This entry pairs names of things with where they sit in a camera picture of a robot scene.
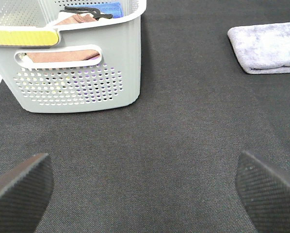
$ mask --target gray microfiber cloth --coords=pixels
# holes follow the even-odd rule
[[[228,37],[245,72],[290,73],[290,23],[235,27]]]

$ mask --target yellow label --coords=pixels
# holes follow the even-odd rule
[[[0,45],[52,46],[58,42],[55,31],[0,31]]]

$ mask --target white plastic basket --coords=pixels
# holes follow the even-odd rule
[[[44,30],[65,6],[110,3],[90,0],[0,0],[0,31]],[[54,27],[54,46],[0,46],[0,74],[21,106],[35,113],[117,108],[140,94],[141,14],[146,0],[120,0],[125,16]],[[95,49],[98,60],[26,64],[22,52]]]

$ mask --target gray fabric surface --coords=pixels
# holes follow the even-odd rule
[[[290,21],[290,1],[148,0],[139,99],[32,114],[0,85],[0,174],[52,156],[37,232],[255,233],[234,179],[241,150],[290,172],[290,74],[248,75],[226,32]]]
[[[290,73],[290,23],[239,26],[227,34],[247,73]]]

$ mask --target brown towel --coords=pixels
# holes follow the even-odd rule
[[[90,15],[81,16],[81,15],[73,15],[56,25],[65,25],[65,24],[74,24],[74,23],[87,23],[87,22],[94,22],[96,21],[95,18],[91,17]]]
[[[67,52],[28,52],[27,55],[35,63],[43,62],[77,62],[99,56],[96,50],[79,50]]]
[[[96,19],[94,19],[90,15],[86,16],[73,15],[56,25],[85,23],[94,21],[96,21]],[[28,52],[27,55],[34,63],[45,63],[45,62],[85,61],[94,57],[99,57],[100,54],[96,50],[79,50],[67,52]]]

